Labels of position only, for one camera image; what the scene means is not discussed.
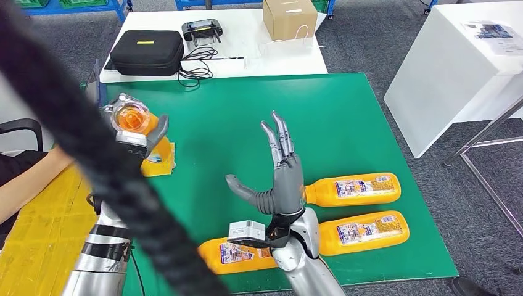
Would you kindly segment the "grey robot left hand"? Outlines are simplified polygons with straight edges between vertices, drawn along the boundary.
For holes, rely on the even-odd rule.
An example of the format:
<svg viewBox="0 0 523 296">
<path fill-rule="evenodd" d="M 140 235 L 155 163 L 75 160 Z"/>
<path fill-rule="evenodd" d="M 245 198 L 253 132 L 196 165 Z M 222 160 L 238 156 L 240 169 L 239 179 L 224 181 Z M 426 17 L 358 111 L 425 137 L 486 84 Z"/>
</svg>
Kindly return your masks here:
<svg viewBox="0 0 523 296">
<path fill-rule="evenodd" d="M 146 136 L 146 142 L 147 142 L 146 157 L 148 157 L 152 153 L 153 149 L 158 145 L 158 143 L 161 141 L 161 139 L 166 135 L 168 127 L 169 127 L 168 115 L 161 115 L 157 122 L 157 126 L 152 131 L 150 131 L 149 134 Z"/>
</svg>

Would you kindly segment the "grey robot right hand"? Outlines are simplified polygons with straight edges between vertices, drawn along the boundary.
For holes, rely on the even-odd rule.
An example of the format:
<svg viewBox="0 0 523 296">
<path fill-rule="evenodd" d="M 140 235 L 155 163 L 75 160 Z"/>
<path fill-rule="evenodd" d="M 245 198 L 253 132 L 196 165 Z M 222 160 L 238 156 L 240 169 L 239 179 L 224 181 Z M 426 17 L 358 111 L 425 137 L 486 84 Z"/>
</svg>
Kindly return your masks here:
<svg viewBox="0 0 523 296">
<path fill-rule="evenodd" d="M 261 128 L 268 138 L 273 159 L 273 187 L 257 192 L 228 174 L 225 179 L 230 190 L 266 215 L 293 215 L 305 205 L 302 164 L 295 151 L 286 121 L 275 111 L 271 113 L 276 131 L 262 121 Z"/>
</svg>

